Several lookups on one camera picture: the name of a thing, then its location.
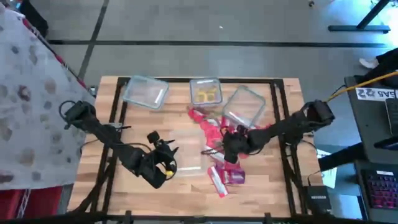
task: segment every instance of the gray floor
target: gray floor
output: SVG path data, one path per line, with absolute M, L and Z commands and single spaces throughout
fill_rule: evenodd
M 49 22 L 48 39 L 58 40 L 90 40 L 103 4 L 100 0 L 31 2 Z M 366 73 L 358 64 L 359 58 L 371 58 L 398 46 L 398 8 L 387 6 L 372 21 L 390 25 L 388 34 L 331 33 L 328 25 L 357 24 L 369 12 L 370 0 L 317 0 L 315 4 L 310 8 L 306 0 L 109 0 L 97 40 L 380 43 L 389 47 L 96 45 L 84 81 L 97 85 L 103 75 L 133 74 L 297 77 L 306 101 L 325 99 L 343 84 L 344 77 Z M 90 49 L 88 45 L 53 47 L 77 73 Z M 336 120 L 316 133 L 315 143 L 333 152 L 357 143 L 359 135 L 348 97 L 339 96 L 330 106 Z M 358 194 L 356 187 L 345 181 L 352 172 L 352 166 L 339 168 L 333 194 Z M 334 201 L 346 200 L 336 198 Z

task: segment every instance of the rgb keyboard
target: rgb keyboard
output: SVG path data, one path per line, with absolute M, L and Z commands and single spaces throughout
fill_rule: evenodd
M 398 175 L 364 170 L 366 193 L 372 208 L 398 209 Z

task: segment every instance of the clear plastic container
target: clear plastic container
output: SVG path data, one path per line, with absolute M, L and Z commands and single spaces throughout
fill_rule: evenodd
M 223 101 L 218 78 L 196 78 L 189 82 L 191 102 L 196 106 L 216 105 Z
M 163 103 L 169 84 L 156 78 L 133 75 L 123 94 L 123 100 L 150 109 L 159 109 Z
M 206 174 L 208 158 L 200 153 L 205 150 L 206 138 L 201 129 L 175 130 L 170 132 L 168 139 L 175 140 L 169 144 L 171 149 L 178 147 L 174 155 L 177 162 L 176 177 Z
M 223 115 L 250 128 L 264 111 L 266 100 L 246 86 L 239 86 L 223 108 Z

